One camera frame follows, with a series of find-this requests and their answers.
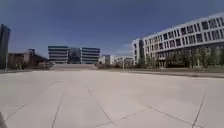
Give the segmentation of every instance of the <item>office building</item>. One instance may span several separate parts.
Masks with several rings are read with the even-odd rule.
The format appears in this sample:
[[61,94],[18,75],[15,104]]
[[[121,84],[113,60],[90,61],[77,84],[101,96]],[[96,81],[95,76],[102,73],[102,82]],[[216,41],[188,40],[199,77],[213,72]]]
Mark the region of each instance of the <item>office building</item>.
[[0,69],[7,67],[8,61],[8,41],[10,36],[10,29],[5,25],[0,26]]
[[49,60],[56,64],[68,63],[68,46],[48,46]]
[[100,55],[99,48],[82,47],[80,50],[81,50],[81,63],[95,64],[98,62]]
[[224,13],[200,18],[132,41],[134,64],[141,58],[154,57],[159,66],[166,58],[200,48],[221,49],[224,45]]

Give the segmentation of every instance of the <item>distant building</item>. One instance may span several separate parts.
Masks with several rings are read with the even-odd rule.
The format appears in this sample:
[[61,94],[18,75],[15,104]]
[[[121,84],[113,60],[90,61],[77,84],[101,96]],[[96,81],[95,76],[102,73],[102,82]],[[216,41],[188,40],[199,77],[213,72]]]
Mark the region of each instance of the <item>distant building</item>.
[[48,46],[49,60],[52,63],[68,63],[68,46]]
[[8,68],[40,68],[40,64],[48,65],[49,60],[35,52],[34,49],[28,49],[26,52],[9,53]]
[[10,29],[5,25],[0,26],[0,69],[5,69],[7,65],[8,56],[8,41],[10,36]]
[[133,66],[133,58],[129,56],[115,56],[114,65],[120,67],[131,68]]
[[182,53],[195,54],[201,48],[209,53],[224,46],[224,13],[193,20],[161,32],[132,41],[134,64],[146,57],[158,60],[159,66],[166,66],[166,59]]
[[56,64],[95,64],[98,62],[100,49],[48,46],[48,53],[50,62]]
[[99,63],[103,65],[111,65],[111,56],[110,55],[102,55],[99,57]]
[[81,48],[81,63],[83,64],[95,64],[99,60],[100,49],[99,48]]

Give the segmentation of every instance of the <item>ground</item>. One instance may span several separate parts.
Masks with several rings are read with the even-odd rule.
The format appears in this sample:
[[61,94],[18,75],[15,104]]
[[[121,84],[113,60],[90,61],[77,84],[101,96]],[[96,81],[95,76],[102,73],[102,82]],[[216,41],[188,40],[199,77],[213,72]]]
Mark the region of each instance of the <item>ground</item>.
[[96,70],[0,74],[8,128],[223,128],[224,79]]

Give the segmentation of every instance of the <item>sky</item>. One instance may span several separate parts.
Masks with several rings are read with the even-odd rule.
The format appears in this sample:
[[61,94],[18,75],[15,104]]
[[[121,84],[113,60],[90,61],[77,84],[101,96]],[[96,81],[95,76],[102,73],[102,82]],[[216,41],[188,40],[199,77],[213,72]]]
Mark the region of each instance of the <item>sky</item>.
[[131,55],[133,39],[219,12],[224,0],[0,0],[9,52],[35,48],[46,57],[49,45]]

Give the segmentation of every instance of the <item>pavement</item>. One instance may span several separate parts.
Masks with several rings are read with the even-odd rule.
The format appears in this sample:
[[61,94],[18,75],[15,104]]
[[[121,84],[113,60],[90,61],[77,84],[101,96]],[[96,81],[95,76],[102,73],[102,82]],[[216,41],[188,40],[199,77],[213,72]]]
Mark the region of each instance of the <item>pavement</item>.
[[224,79],[97,70],[0,74],[7,128],[223,128]]
[[135,70],[105,70],[115,72],[128,72],[138,74],[152,74],[152,75],[170,75],[170,76],[189,76],[189,77],[210,77],[210,78],[224,78],[224,73],[211,72],[177,72],[177,71],[135,71]]

